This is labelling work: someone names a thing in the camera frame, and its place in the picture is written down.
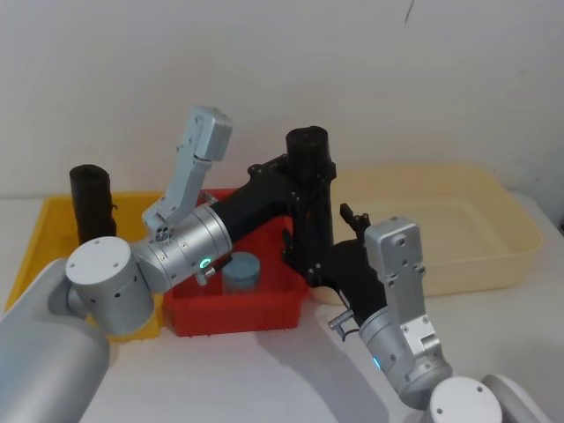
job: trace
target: red plastic bin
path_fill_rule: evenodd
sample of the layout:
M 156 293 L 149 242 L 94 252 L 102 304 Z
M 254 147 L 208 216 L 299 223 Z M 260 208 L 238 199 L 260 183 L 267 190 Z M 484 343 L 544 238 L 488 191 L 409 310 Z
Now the red plastic bin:
M 232 189 L 210 189 L 222 198 Z M 261 262 L 257 289 L 252 293 L 223 294 L 221 272 L 199 286 L 189 278 L 165 294 L 163 313 L 178 337 L 252 330 L 290 329 L 298 325 L 307 286 L 303 278 L 282 261 L 282 231 L 291 220 L 277 218 L 234 245 Z

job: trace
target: yellow plastic bin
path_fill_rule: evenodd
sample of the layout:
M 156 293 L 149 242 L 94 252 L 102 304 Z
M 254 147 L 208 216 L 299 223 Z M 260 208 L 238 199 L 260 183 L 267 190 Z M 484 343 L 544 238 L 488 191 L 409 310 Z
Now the yellow plastic bin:
M 138 241 L 146 231 L 141 213 L 159 198 L 158 192 L 116 192 L 112 198 L 116 209 L 114 220 L 117 236 L 126 241 Z M 8 310 L 33 282 L 39 272 L 53 260 L 68 257 L 78 247 L 77 223 L 71 196 L 47 198 L 27 246 L 26 256 L 19 267 L 16 282 L 5 305 Z M 162 295 L 154 296 L 155 313 L 149 323 L 127 337 L 112 337 L 114 341 L 156 338 L 160 334 Z
M 521 282 L 542 236 L 521 205 L 484 169 L 460 163 L 338 169 L 331 184 L 335 242 L 354 236 L 341 203 L 372 223 L 403 215 L 421 230 L 427 295 L 467 293 Z M 316 288 L 322 302 L 340 304 Z

